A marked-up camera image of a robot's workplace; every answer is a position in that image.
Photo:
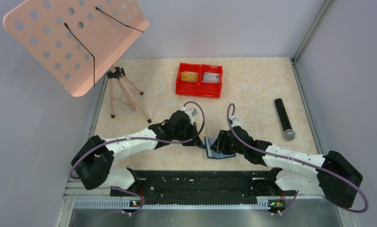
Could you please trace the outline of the navy blue card holder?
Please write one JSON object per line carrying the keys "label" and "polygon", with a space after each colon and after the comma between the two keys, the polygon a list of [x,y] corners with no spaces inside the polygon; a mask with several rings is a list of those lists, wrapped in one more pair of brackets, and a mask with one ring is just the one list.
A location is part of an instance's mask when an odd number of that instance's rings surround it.
{"label": "navy blue card holder", "polygon": [[210,159],[226,159],[236,157],[235,154],[223,154],[219,151],[218,145],[214,146],[214,143],[217,142],[217,138],[204,137],[205,144],[200,145],[199,148],[202,148],[206,151],[206,155]]}

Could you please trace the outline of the gold VIP card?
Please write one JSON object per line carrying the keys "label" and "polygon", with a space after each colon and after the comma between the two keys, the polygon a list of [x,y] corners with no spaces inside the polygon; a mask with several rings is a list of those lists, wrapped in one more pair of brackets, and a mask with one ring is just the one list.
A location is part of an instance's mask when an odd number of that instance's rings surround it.
{"label": "gold VIP card", "polygon": [[198,73],[191,71],[183,71],[181,73],[180,79],[185,82],[197,82]]}

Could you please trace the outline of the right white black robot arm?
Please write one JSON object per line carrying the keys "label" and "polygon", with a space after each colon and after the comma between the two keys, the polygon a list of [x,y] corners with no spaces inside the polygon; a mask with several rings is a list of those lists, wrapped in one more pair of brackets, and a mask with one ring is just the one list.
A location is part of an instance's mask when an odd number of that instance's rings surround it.
{"label": "right white black robot arm", "polygon": [[319,194],[335,205],[351,208],[362,174],[339,152],[312,155],[281,148],[269,141],[255,140],[240,126],[221,130],[215,139],[206,139],[207,148],[217,154],[241,154],[255,164],[271,167],[265,182],[266,191],[278,195],[281,191],[302,191]]}

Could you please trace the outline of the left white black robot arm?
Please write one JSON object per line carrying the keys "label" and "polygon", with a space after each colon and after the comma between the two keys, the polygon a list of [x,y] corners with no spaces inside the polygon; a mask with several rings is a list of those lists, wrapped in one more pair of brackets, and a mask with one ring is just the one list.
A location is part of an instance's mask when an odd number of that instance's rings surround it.
{"label": "left white black robot arm", "polygon": [[135,195],[140,188],[138,178],[127,167],[113,167],[113,162],[170,144],[197,146],[196,114],[195,108],[182,108],[162,123],[152,124],[127,136],[114,139],[92,136],[72,159],[72,171],[86,190],[100,186],[119,187],[127,195]]}

